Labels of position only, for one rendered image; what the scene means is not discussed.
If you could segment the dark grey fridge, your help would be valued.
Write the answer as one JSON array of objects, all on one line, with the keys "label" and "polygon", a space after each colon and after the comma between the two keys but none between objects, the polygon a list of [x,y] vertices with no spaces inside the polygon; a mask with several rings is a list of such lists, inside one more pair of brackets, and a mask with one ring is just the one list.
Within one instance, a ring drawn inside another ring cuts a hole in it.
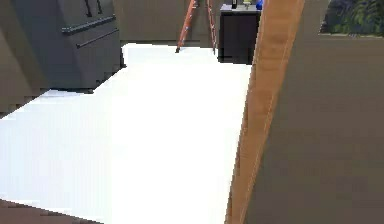
[{"label": "dark grey fridge", "polygon": [[100,2],[103,14],[96,0],[89,0],[92,17],[87,17],[84,0],[10,0],[50,88],[91,92],[124,67],[117,17],[73,35],[61,33],[116,16],[113,0]]}]

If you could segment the orange ladder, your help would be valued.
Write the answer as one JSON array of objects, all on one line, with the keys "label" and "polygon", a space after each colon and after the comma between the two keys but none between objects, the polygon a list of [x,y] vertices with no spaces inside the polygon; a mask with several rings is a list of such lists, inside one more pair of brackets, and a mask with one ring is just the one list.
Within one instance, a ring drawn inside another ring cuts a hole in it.
[{"label": "orange ladder", "polygon": [[[216,53],[217,37],[216,37],[216,26],[215,26],[215,20],[213,15],[213,8],[212,8],[212,0],[205,0],[205,3],[206,3],[206,9],[207,9],[207,17],[209,21],[212,50],[213,50],[213,53]],[[176,53],[179,53],[180,49],[184,46],[185,39],[191,28],[194,11],[197,8],[198,8],[198,0],[190,0],[187,13],[184,18],[183,26],[180,31],[179,40],[177,41],[177,47],[175,50]]]}]

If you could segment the black cupboard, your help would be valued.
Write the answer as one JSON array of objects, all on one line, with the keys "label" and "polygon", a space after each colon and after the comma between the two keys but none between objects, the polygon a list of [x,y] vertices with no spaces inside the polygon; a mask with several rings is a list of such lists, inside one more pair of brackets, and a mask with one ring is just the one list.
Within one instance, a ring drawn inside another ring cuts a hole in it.
[{"label": "black cupboard", "polygon": [[223,4],[220,8],[218,61],[251,65],[255,50],[261,11],[254,5],[246,7]]}]

